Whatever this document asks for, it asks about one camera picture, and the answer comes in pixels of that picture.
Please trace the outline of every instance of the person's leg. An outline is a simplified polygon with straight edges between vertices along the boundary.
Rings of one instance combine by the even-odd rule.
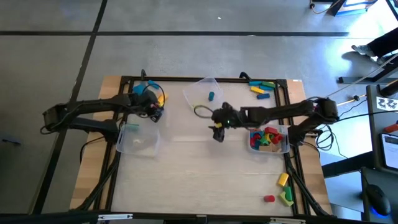
[[[398,28],[382,35],[374,41],[368,43],[368,47],[377,57],[382,57],[398,49]]]

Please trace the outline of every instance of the shoe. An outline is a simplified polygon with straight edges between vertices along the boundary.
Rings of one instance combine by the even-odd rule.
[[[367,55],[369,57],[375,57],[375,54],[367,45],[359,45],[359,46],[352,45],[351,48],[362,55]]]
[[[388,61],[390,58],[392,58],[394,55],[388,55],[388,56],[383,56],[383,57],[378,57],[376,59],[376,63],[379,65],[384,64],[386,61]]]

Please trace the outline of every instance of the white sign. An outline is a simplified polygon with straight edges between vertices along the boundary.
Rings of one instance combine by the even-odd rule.
[[[376,97],[377,103],[376,106],[380,110],[392,111],[398,110],[398,100]]]

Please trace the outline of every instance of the green toy block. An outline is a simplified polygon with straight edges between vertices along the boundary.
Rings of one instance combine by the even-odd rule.
[[[282,192],[280,193],[280,195],[278,195],[279,199],[282,201],[282,203],[286,206],[286,207],[290,207],[292,206],[294,203],[290,202],[288,200],[286,200],[286,192]]]
[[[269,142],[266,139],[264,139],[264,138],[260,139],[260,142],[261,142],[261,145],[263,145],[263,146],[268,146],[269,145]]]
[[[271,88],[275,88],[275,84],[273,84],[273,83],[269,83],[269,82],[262,82],[261,83],[261,85],[263,85],[263,86],[268,86],[268,87],[271,87]]]
[[[288,201],[293,201],[293,196],[292,196],[292,189],[289,186],[284,187],[284,192],[286,193],[285,198]]]

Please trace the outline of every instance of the plastic bowl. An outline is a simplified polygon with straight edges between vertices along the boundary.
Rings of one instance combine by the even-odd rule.
[[[120,129],[116,150],[142,157],[156,157],[160,134],[155,126],[125,124]]]

